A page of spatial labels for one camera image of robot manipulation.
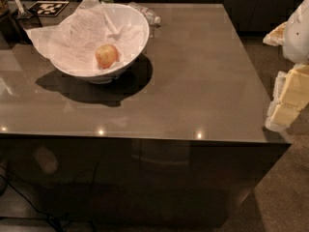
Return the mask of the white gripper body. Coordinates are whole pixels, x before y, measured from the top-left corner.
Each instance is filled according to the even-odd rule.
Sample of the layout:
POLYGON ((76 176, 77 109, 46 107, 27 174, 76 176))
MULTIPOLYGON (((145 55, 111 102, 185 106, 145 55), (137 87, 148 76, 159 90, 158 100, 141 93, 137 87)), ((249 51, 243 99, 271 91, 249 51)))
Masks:
POLYGON ((287 21, 283 55, 296 64, 309 63, 309 0, 303 0, 287 21))

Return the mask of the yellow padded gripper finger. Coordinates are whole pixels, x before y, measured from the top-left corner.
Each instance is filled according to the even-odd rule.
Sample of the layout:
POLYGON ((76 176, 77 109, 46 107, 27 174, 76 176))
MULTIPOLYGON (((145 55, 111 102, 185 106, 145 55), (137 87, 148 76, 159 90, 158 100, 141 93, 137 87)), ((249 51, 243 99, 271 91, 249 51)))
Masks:
POLYGON ((272 96, 265 126, 284 131, 309 103, 309 65, 295 64, 288 72, 279 72, 272 96))

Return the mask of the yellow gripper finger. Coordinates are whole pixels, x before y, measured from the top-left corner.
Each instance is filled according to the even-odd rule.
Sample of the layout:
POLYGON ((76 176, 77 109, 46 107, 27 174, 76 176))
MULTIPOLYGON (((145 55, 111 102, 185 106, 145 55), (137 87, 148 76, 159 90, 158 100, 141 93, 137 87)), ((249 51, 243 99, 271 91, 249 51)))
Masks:
POLYGON ((281 23, 279 26, 274 28, 271 32, 265 35, 263 43, 271 46, 279 46, 284 43, 284 32, 286 29, 287 22, 281 23))

